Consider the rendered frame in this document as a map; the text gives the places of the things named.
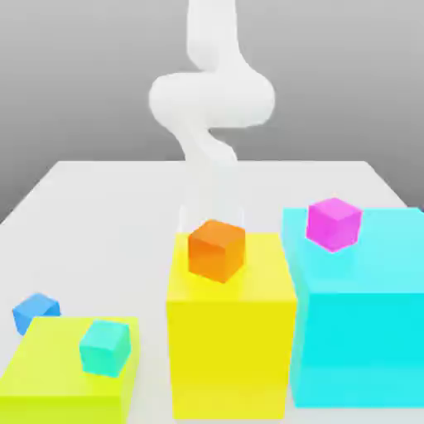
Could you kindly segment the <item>small orange cube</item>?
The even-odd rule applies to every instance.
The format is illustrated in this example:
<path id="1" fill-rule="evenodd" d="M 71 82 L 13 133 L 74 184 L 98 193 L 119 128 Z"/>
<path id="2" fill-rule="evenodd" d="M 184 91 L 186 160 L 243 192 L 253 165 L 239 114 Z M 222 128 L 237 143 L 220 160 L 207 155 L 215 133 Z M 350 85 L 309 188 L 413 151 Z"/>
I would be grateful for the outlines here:
<path id="1" fill-rule="evenodd" d="M 188 236 L 189 271 L 226 283 L 244 264 L 245 244 L 244 228 L 209 219 Z"/>

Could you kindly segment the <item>small blue cube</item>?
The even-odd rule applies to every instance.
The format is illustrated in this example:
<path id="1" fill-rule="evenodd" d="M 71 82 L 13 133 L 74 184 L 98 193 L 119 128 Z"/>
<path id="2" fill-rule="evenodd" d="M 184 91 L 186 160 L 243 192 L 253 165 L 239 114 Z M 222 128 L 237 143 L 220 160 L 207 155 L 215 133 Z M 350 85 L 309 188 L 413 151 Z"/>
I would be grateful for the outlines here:
<path id="1" fill-rule="evenodd" d="M 44 294 L 35 293 L 12 309 L 19 335 L 27 332 L 34 317 L 60 316 L 60 303 Z"/>

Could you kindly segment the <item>large lime box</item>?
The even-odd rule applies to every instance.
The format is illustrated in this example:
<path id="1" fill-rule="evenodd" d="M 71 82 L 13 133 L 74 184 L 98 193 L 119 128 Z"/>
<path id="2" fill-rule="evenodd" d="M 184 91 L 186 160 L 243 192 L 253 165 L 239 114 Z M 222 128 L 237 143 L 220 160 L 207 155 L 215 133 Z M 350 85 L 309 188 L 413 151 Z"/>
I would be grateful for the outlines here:
<path id="1" fill-rule="evenodd" d="M 128 424 L 140 358 L 136 317 L 132 352 L 116 378 L 86 373 L 79 344 L 92 317 L 37 317 L 0 377 L 0 424 Z"/>

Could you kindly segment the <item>small magenta cube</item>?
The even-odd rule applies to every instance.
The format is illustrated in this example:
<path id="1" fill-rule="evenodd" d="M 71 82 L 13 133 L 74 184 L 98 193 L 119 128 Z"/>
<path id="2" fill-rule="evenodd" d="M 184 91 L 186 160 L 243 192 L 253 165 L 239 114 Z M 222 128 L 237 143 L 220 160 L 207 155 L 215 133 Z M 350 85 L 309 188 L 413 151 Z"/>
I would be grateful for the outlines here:
<path id="1" fill-rule="evenodd" d="M 333 197 L 308 207 L 306 237 L 335 253 L 358 242 L 363 211 Z"/>

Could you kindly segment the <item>large cyan box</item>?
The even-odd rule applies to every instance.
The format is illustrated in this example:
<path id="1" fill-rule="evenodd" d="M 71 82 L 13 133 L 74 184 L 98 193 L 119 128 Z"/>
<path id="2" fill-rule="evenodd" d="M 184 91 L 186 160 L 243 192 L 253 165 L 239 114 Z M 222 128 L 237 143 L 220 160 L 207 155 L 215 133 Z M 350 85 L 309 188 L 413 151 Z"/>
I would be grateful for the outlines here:
<path id="1" fill-rule="evenodd" d="M 368 208 L 336 253 L 282 213 L 297 296 L 290 385 L 297 407 L 424 408 L 424 212 Z"/>

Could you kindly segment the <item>small turquoise cube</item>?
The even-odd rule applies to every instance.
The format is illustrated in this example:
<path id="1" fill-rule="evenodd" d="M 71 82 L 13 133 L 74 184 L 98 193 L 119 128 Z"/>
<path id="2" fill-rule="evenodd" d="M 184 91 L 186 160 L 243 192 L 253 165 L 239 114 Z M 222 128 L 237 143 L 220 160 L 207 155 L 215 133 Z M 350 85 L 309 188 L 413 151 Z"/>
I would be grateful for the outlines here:
<path id="1" fill-rule="evenodd" d="M 126 323 L 94 320 L 79 342 L 82 369 L 86 373 L 117 378 L 132 352 Z"/>

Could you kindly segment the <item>large yellow box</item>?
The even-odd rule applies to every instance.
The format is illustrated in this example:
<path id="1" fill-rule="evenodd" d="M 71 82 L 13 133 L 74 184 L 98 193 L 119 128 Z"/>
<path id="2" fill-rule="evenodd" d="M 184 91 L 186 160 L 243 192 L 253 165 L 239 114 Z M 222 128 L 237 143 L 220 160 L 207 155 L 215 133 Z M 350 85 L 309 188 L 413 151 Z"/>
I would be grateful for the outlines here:
<path id="1" fill-rule="evenodd" d="M 226 283 L 189 271 L 187 239 L 176 236 L 166 294 L 173 417 L 283 418 L 297 299 L 279 235 L 247 234 Z"/>

